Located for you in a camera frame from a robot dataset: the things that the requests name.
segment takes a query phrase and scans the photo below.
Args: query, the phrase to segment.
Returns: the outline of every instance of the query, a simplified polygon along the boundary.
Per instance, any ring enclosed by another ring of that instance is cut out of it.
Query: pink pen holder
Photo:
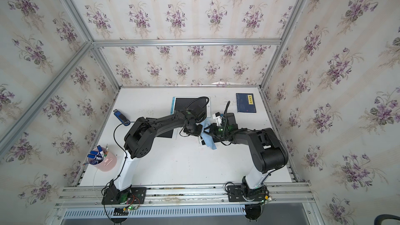
[[[103,150],[103,152],[106,152],[106,148],[101,147],[101,149]],[[92,158],[88,158],[87,161],[91,162],[93,160],[94,159],[92,159]],[[108,151],[106,158],[99,164],[96,164],[93,166],[103,172],[106,172],[106,171],[110,171],[111,169],[113,169],[116,164],[117,164],[117,158],[113,155],[113,153]]]

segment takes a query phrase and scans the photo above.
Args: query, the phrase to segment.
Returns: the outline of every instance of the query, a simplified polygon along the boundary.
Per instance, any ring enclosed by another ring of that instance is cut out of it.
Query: yellow label
[[[254,104],[252,95],[247,95],[247,98],[249,99],[249,104]]]

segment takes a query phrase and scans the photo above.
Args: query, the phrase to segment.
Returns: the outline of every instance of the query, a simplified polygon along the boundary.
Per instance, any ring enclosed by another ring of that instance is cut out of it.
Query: white object
[[[219,115],[219,116],[216,116],[215,114],[213,114],[212,115],[213,116],[213,119],[215,120],[215,122],[217,123],[217,126],[221,126],[221,123],[222,123],[222,117]]]
[[[238,113],[236,93],[253,93],[257,113]],[[210,96],[213,102],[211,112],[222,112],[227,101],[231,101],[228,112],[235,114],[239,128],[264,129],[272,127],[264,108],[258,88],[122,88],[115,101],[114,109],[123,111],[131,121],[139,117],[164,117],[170,115],[171,100],[174,96]],[[114,142],[113,132],[121,122],[112,113],[98,144],[107,144],[121,165],[125,153]],[[121,125],[115,132],[115,139],[123,147],[124,137],[132,124]],[[132,179],[132,185],[169,185],[169,184],[215,184],[242,182],[253,167],[250,150],[247,145],[223,146],[215,144],[217,149],[198,145],[198,138],[177,136],[176,140],[155,138],[151,151],[138,163]],[[96,186],[105,186],[119,173],[119,167],[108,172],[98,172],[88,167],[83,174],[80,186],[90,186],[95,177]],[[273,172],[266,182],[292,182],[287,167]]]

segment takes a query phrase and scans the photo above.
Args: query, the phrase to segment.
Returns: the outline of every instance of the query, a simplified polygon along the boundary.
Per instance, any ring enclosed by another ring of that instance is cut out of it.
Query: metal grille
[[[140,207],[127,215],[114,214],[115,208],[106,208],[110,218],[141,218],[141,217],[187,217],[208,215],[245,215],[244,205],[198,205],[182,207]],[[99,208],[68,208],[64,219],[107,218],[103,207]]]

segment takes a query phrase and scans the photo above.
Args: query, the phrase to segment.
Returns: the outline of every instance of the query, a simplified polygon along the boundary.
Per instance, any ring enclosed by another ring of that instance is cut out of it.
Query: blue towel
[[[200,123],[203,126],[203,129],[201,131],[201,137],[204,140],[204,143],[207,145],[207,147],[210,147],[211,149],[217,149],[217,147],[215,147],[215,143],[212,140],[212,137],[209,134],[204,133],[204,127],[210,126],[211,122],[206,119],[203,122]]]

